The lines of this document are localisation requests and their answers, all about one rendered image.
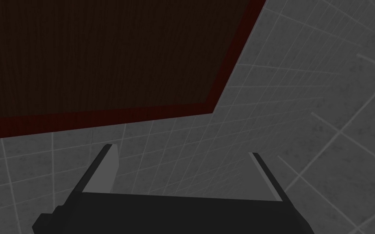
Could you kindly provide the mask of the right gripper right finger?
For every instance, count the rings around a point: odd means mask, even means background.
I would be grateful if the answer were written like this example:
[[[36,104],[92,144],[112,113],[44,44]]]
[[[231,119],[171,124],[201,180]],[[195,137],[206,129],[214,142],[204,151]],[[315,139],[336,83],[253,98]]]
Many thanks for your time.
[[[239,199],[270,202],[288,201],[273,174],[257,154],[244,153],[240,176]]]

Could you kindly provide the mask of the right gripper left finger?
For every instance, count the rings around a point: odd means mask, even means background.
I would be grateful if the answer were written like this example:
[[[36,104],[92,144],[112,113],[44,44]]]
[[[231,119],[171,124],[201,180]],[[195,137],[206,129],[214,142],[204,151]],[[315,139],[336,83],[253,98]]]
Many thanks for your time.
[[[72,193],[111,193],[118,168],[118,146],[104,145]]]

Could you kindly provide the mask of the dark brown wooden door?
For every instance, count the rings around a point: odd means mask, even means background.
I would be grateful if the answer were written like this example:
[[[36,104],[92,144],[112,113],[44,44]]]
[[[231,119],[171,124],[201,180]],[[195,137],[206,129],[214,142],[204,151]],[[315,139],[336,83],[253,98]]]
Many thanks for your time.
[[[0,138],[212,113],[266,0],[0,0]]]

